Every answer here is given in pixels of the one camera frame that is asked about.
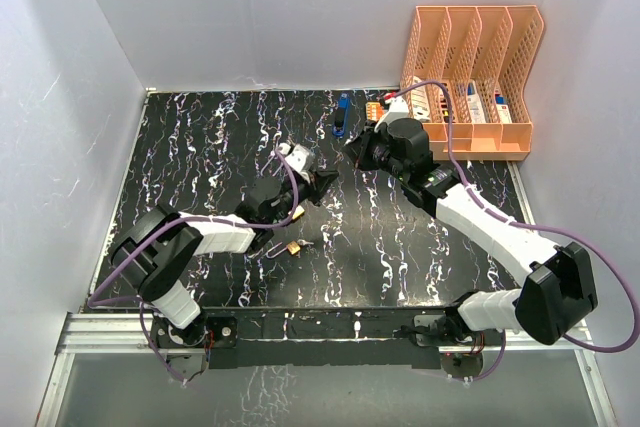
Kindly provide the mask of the medium brass padlock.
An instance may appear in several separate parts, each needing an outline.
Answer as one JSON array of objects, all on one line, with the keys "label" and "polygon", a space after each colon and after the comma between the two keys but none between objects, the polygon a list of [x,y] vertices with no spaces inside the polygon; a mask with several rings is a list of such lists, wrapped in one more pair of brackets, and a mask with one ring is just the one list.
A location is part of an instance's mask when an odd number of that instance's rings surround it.
[{"label": "medium brass padlock", "polygon": [[293,212],[292,221],[293,222],[297,221],[304,214],[305,214],[305,209],[301,205],[298,205],[296,207],[295,211]]}]

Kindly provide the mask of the small brass padlock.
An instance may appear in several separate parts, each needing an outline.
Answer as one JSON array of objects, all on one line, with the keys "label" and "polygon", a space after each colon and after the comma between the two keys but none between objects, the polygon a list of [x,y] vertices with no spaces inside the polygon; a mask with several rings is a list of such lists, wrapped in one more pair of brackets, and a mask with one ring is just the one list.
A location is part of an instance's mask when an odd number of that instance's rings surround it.
[{"label": "small brass padlock", "polygon": [[265,257],[267,259],[274,259],[284,253],[289,253],[290,255],[296,255],[300,252],[301,246],[298,242],[292,241],[288,244],[284,244],[282,242],[274,245],[270,248],[266,253]]}]

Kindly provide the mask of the large brass padlock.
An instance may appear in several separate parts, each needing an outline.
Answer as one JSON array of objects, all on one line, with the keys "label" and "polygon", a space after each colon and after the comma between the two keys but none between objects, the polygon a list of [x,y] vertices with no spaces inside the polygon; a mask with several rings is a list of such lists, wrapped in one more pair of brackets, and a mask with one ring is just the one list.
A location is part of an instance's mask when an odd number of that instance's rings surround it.
[{"label": "large brass padlock", "polygon": [[275,152],[272,152],[259,174],[261,177],[272,177],[281,170],[281,161]]}]

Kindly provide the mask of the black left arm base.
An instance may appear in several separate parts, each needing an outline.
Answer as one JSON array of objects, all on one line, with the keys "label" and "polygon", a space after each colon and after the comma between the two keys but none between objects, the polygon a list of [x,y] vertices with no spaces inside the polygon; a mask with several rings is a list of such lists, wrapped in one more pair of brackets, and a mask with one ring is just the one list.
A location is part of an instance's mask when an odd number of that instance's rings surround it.
[{"label": "black left arm base", "polygon": [[238,321],[232,316],[201,313],[193,323],[178,329],[166,318],[144,320],[147,334],[160,349],[231,349],[238,339]]}]

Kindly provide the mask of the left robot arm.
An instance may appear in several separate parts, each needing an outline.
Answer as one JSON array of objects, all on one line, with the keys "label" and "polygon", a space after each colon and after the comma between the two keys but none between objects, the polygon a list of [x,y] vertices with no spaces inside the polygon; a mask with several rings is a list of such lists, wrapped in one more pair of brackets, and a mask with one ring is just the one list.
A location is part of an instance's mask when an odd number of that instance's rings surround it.
[{"label": "left robot arm", "polygon": [[191,259],[260,251],[277,229],[297,221],[303,202],[318,206],[338,176],[335,169],[313,168],[283,179],[261,178],[232,214],[203,221],[188,222],[186,213],[160,204],[120,236],[111,265],[125,266],[123,278],[166,319],[180,344],[198,345],[206,336],[207,315],[180,280]]}]

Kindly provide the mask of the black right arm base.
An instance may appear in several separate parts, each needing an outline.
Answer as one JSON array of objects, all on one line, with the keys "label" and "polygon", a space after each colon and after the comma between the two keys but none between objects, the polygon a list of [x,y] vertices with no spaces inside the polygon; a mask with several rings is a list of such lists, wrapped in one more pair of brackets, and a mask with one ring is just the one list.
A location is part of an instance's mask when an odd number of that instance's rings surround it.
[{"label": "black right arm base", "polygon": [[479,354],[500,344],[499,334],[472,331],[460,317],[419,314],[393,331],[393,337],[407,339],[418,347],[461,347],[464,353]]}]

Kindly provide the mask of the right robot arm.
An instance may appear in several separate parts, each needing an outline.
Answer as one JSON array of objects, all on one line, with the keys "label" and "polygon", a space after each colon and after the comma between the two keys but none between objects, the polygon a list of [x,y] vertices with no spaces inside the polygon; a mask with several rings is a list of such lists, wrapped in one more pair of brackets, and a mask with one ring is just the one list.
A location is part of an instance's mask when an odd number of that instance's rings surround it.
[{"label": "right robot arm", "polygon": [[476,203],[459,173],[434,160],[418,121],[402,118],[382,127],[369,121],[343,151],[355,168],[395,178],[414,206],[465,235],[516,282],[512,290],[465,294],[450,305],[445,328],[453,341],[466,344],[481,331],[509,329],[552,345],[597,306],[588,252],[491,217],[489,203]]}]

